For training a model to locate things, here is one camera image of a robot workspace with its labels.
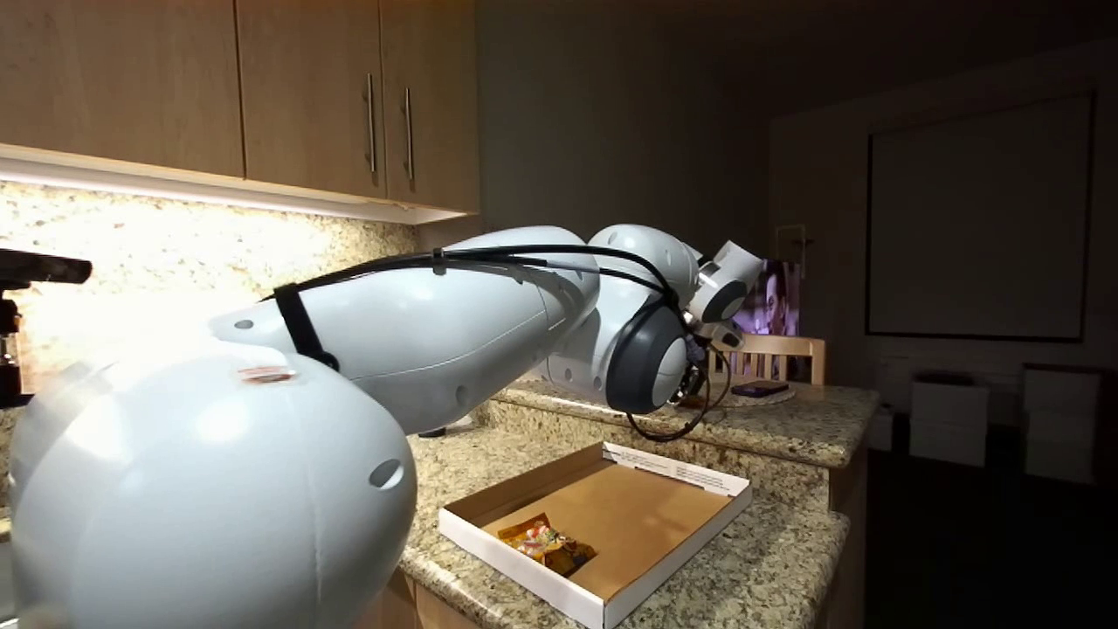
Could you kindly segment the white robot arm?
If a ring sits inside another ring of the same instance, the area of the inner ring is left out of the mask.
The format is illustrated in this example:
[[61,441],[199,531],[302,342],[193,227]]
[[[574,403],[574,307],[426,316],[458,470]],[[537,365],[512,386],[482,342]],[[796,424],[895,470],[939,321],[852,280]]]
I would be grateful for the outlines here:
[[543,359],[654,413],[756,277],[642,224],[507,227],[84,359],[12,431],[12,625],[353,629],[409,537],[414,432]]

